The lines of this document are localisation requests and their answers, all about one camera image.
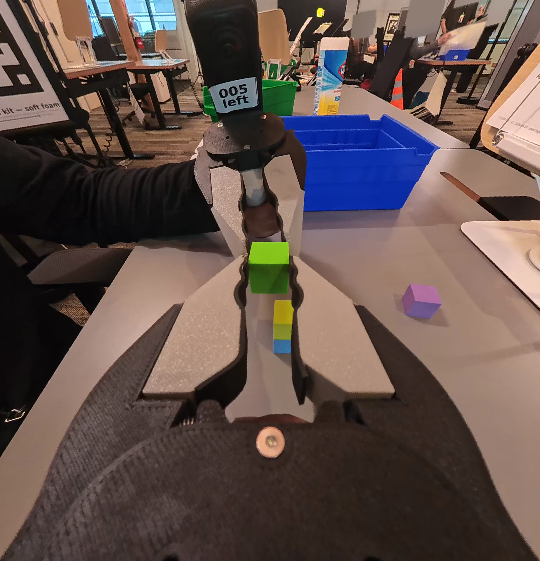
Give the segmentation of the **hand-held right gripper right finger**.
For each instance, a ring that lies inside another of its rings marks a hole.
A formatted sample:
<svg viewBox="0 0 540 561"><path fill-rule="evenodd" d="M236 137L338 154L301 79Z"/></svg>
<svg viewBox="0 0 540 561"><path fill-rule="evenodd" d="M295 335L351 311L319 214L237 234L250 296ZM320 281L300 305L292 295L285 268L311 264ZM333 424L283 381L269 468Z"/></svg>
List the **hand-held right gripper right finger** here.
<svg viewBox="0 0 540 561"><path fill-rule="evenodd" d="M352 300L299 257L290 265L298 402L390 398L394 387Z"/></svg>

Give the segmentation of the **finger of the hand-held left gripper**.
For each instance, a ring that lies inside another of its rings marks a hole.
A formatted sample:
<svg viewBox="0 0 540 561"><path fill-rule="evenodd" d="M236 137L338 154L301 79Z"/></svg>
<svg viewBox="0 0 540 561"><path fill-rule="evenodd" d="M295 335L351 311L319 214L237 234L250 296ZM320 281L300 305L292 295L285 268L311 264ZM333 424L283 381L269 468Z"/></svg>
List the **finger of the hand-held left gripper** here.
<svg viewBox="0 0 540 561"><path fill-rule="evenodd" d="M299 257L301 249L304 191L300 187L290 155L273 158L263 169L268 191L275 200L275 211L283 242L289 253Z"/></svg>
<svg viewBox="0 0 540 561"><path fill-rule="evenodd" d="M240 208L243 197L240 172L229 167L210 170L215 217L225 242L233 256L247 255L247 239L243 228L244 216Z"/></svg>

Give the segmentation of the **yellow foam cube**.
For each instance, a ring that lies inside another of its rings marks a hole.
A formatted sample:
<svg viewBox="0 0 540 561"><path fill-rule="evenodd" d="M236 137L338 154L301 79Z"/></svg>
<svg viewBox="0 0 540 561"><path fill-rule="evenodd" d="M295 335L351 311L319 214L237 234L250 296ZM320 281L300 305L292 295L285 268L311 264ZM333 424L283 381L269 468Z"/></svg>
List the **yellow foam cube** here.
<svg viewBox="0 0 540 561"><path fill-rule="evenodd" d="M294 308L291 300L276 299L273 310L273 339L291 340Z"/></svg>

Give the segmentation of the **green foam cube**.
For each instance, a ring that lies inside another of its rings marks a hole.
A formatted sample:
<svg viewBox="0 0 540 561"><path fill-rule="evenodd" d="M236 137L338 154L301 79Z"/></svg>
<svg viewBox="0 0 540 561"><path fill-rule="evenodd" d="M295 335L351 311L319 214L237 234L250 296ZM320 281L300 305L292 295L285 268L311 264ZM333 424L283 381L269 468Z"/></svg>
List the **green foam cube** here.
<svg viewBox="0 0 540 561"><path fill-rule="evenodd" d="M249 284L252 293L288 293L288 242L252 242L249 253Z"/></svg>

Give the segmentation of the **purple foam cube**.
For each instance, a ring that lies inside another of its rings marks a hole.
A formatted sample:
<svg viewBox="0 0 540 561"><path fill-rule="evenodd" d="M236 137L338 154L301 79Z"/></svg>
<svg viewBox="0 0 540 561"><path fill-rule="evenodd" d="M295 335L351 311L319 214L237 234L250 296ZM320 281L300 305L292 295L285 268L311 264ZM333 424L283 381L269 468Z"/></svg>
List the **purple foam cube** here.
<svg viewBox="0 0 540 561"><path fill-rule="evenodd" d="M401 299L407 316L431 319L442 305L437 289L431 285L409 284Z"/></svg>

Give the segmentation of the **person's left forearm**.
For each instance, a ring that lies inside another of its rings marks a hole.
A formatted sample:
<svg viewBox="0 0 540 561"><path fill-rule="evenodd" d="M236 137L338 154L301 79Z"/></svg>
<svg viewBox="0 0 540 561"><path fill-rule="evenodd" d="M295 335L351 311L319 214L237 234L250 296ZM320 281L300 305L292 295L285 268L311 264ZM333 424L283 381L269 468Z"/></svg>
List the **person's left forearm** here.
<svg viewBox="0 0 540 561"><path fill-rule="evenodd" d="M0 233L84 246L217 232L194 165L92 171L0 136Z"/></svg>

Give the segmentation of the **person's left hand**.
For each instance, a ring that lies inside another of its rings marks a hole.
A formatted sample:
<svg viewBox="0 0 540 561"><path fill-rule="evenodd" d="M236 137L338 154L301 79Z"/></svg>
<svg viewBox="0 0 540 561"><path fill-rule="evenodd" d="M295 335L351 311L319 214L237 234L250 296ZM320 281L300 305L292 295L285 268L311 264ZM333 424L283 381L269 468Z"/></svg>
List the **person's left hand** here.
<svg viewBox="0 0 540 561"><path fill-rule="evenodd" d="M270 202L244 210L245 228L249 238L263 239L280 233L277 214Z"/></svg>

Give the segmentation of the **light wooden board stand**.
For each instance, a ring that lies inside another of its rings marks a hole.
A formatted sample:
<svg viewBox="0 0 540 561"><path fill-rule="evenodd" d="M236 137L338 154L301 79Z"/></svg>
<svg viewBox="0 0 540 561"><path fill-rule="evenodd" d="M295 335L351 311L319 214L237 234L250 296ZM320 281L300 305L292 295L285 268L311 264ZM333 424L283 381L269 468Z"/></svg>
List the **light wooden board stand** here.
<svg viewBox="0 0 540 561"><path fill-rule="evenodd" d="M155 52L159 53L166 61L174 62L175 60L167 52L168 32L166 29L155 31Z"/></svg>
<svg viewBox="0 0 540 561"><path fill-rule="evenodd" d="M97 59L86 1L57 1L57 5L66 38L77 44L83 65L94 66Z"/></svg>
<svg viewBox="0 0 540 561"><path fill-rule="evenodd" d="M279 61L279 67L288 67L291 62L289 33L284 12L275 10L258 13L259 43L263 60L266 63L264 78L269 78L270 64Z"/></svg>

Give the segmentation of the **wooden top desk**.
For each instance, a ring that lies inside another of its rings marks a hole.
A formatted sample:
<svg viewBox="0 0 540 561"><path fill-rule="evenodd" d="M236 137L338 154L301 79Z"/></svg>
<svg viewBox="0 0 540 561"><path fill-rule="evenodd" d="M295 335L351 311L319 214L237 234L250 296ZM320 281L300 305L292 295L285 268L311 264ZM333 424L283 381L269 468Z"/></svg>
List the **wooden top desk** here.
<svg viewBox="0 0 540 561"><path fill-rule="evenodd" d="M488 60L471 60L471 59L465 59L465 60L432 60L432 59L427 59L427 58L421 58L421 59L416 59L415 60L415 64L421 64L423 66L431 66L431 67L435 67L438 68L440 70L444 70L444 69L449 69L450 70L450 75L449 78L447 80L447 84L444 88L443 94L442 94L442 105L441 105L441 109L443 109L449 93L451 92L451 89L453 87L454 81L456 79L456 76L459 72L464 71L467 67L478 67L478 66L486 66L491 62L490 59Z"/></svg>
<svg viewBox="0 0 540 561"><path fill-rule="evenodd" d="M110 89L126 83L129 61L99 61L91 65L80 65L61 70L63 83L76 105L78 99L91 93L98 94L100 103L112 132L116 135L124 157L130 160L152 160L152 154L134 153L126 137L124 126L114 107Z"/></svg>
<svg viewBox="0 0 540 561"><path fill-rule="evenodd" d="M140 62L134 62L128 70L132 72L135 76L145 77L145 83L147 84L148 95L152 106L154 108L154 115L157 119L159 130L181 130L180 125L167 125L165 120L165 115L161 109L159 99L157 97L156 90L152 82L152 75L161 72L167 81L168 90L175 107L175 112L169 113L169 116L181 116L182 112L177 99L177 93L173 83L174 76L182 74L187 71L187 64L190 62L189 59L178 59L178 60L165 60L165 59L154 59L154 60L141 60Z"/></svg>

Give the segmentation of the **green plastic bin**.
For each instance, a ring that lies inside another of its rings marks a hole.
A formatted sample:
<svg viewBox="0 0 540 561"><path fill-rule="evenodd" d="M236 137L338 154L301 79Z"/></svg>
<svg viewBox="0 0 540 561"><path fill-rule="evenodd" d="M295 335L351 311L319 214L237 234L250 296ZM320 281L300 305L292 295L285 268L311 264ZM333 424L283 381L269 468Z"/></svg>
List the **green plastic bin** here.
<svg viewBox="0 0 540 561"><path fill-rule="evenodd" d="M291 116L294 109L294 100L297 91L297 81L262 80L263 109L278 116ZM204 114L211 117L212 122L218 122L216 109L209 93L203 87Z"/></svg>

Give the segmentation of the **black computer monitor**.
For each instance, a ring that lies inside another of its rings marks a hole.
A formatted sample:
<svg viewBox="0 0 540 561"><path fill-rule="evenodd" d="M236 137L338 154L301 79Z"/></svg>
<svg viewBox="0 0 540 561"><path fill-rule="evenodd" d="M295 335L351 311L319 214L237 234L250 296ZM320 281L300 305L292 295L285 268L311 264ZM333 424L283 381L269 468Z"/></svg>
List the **black computer monitor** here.
<svg viewBox="0 0 540 561"><path fill-rule="evenodd" d="M319 24L332 22L340 24L345 19L347 1L278 1L286 17L290 35L298 33L309 16L313 17L308 30L314 30Z"/></svg>

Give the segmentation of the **disinfecting wipes canister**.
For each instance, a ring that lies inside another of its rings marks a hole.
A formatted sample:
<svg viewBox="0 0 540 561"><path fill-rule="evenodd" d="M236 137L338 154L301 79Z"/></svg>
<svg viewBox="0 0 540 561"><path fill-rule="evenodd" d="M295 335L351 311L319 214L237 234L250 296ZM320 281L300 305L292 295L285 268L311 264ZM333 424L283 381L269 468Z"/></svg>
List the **disinfecting wipes canister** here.
<svg viewBox="0 0 540 561"><path fill-rule="evenodd" d="M316 73L314 116L338 114L349 44L349 37L321 40Z"/></svg>

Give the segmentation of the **white document holder stand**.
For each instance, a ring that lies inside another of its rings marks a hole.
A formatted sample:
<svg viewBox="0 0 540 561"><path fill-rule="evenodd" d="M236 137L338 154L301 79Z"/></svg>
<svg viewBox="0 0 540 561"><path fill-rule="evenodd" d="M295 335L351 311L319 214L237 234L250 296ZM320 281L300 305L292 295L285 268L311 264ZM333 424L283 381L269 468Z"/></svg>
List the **white document holder stand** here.
<svg viewBox="0 0 540 561"><path fill-rule="evenodd" d="M540 146L486 121L481 129L484 147L529 171L540 194ZM470 221L461 231L540 310L540 221Z"/></svg>

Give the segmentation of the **framed marker code sign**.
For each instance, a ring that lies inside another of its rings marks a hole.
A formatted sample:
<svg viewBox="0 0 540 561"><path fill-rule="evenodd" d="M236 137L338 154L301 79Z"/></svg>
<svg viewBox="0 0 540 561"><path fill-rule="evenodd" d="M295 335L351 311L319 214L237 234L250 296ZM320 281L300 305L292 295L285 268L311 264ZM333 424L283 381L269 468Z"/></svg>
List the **framed marker code sign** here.
<svg viewBox="0 0 540 561"><path fill-rule="evenodd" d="M0 132L68 122L71 109L20 1L0 1Z"/></svg>

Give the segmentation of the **wooden support post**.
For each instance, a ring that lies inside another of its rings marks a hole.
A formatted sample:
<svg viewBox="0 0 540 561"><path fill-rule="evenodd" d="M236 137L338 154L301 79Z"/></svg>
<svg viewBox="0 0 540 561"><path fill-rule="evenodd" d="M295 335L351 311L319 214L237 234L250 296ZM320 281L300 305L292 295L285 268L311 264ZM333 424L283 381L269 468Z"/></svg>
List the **wooden support post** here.
<svg viewBox="0 0 540 561"><path fill-rule="evenodd" d="M125 1L110 0L110 5L118 26L119 35L121 37L127 59L132 62L140 62L142 58L140 50L134 42L133 27L131 25L131 18L129 17Z"/></svg>

